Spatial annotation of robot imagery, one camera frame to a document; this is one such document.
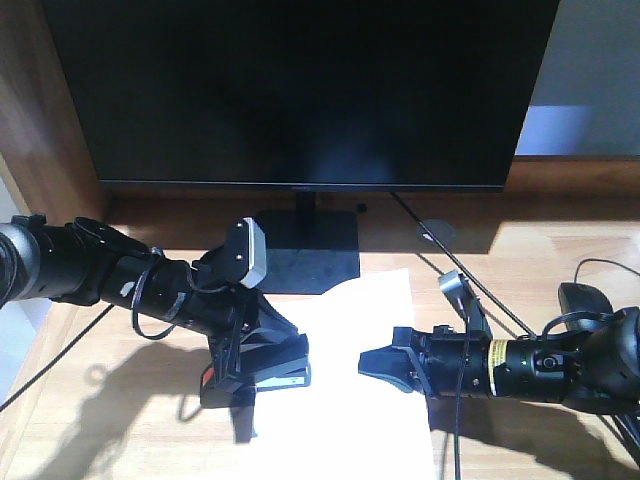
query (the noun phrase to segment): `wooden table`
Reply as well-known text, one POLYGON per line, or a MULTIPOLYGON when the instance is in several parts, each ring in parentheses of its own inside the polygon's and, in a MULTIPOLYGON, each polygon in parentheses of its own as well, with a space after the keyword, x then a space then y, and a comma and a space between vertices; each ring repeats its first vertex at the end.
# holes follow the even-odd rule
MULTIPOLYGON (((437 274, 415 252, 444 271, 452 269, 449 261, 415 240, 415 226, 386 197, 365 201, 368 212, 359 219, 363 275, 408 269, 418 328, 430 331, 434 325, 451 324, 461 329, 438 290, 437 274)), ((461 260, 536 331, 559 314, 557 287, 572 278, 580 259, 605 257, 640 268, 639 199, 467 196, 410 201, 425 218, 445 218, 458 227, 460 238, 453 247, 461 260)), ((347 198, 323 206, 354 204, 347 198)), ((215 200, 123 201, 108 220, 151 245, 169 248, 172 258, 194 259, 221 240, 229 221, 255 211, 255 205, 236 202, 215 217, 212 211, 215 200)), ((580 280, 604 291, 614 307, 640 303, 640 280, 614 266, 585 265, 580 280)), ((487 299, 482 302, 508 325, 493 323, 495 337, 510 338, 509 330, 521 333, 487 299)), ((17 384, 103 307, 55 305, 17 384)), ((144 323, 147 329, 161 328, 153 320, 144 323)), ((185 418, 197 407, 197 377, 208 361, 203 337, 175 331, 167 340, 151 343, 131 331, 127 311, 114 310, 0 416, 0 478, 278 478, 278 472, 261 471, 247 456, 246 445, 234 442, 229 412, 208 410, 185 418)), ((393 408, 401 409, 402 401, 399 393, 393 408)), ((430 402, 437 478, 453 478, 452 412, 451 401, 430 402)), ((463 478, 639 476, 606 419, 505 399, 465 399, 462 415, 463 478)), ((287 452, 281 455, 286 468, 287 452)), ((318 452, 317 461, 331 459, 318 452)), ((398 461, 415 464, 421 477, 420 458, 398 461)), ((339 466, 335 472, 340 473, 339 466)), ((301 475, 314 478, 314 466, 301 475)))

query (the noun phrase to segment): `wooden wall panel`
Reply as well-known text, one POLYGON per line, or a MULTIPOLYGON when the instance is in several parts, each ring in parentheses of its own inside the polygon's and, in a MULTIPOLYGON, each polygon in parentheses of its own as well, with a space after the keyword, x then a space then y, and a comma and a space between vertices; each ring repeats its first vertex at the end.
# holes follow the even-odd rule
POLYGON ((17 204, 50 223, 104 216, 108 194, 35 0, 0 0, 0 154, 17 204))
POLYGON ((640 196, 640 156, 516 157, 506 193, 531 196, 640 196))

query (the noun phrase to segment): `wall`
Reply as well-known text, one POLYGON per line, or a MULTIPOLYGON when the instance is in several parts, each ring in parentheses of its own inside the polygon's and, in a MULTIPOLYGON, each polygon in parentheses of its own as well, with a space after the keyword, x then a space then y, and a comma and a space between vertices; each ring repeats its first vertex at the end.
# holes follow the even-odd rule
POLYGON ((640 1, 563 0, 518 155, 640 155, 640 1))
MULTIPOLYGON (((0 222, 17 215, 18 208, 0 179, 0 222)), ((0 399, 6 397, 36 332, 49 310, 46 299, 10 302, 0 310, 0 399)))

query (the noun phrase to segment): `yellow label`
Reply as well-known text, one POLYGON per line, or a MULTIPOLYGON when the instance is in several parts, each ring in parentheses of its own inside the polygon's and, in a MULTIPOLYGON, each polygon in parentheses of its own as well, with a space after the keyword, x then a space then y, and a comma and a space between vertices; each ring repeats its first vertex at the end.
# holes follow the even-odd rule
POLYGON ((489 383, 491 385, 491 393, 497 396, 496 382, 493 377, 493 369, 507 362, 507 344, 509 340, 491 340, 489 344, 489 355, 487 358, 487 367, 489 369, 489 383))

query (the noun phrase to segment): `red label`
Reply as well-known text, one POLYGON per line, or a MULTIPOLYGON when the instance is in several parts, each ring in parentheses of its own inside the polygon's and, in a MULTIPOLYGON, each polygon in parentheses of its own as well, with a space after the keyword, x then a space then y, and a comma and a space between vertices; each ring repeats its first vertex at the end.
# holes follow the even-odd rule
POLYGON ((213 367, 207 368, 205 372, 202 374, 202 386, 204 387, 209 380, 213 377, 213 367))

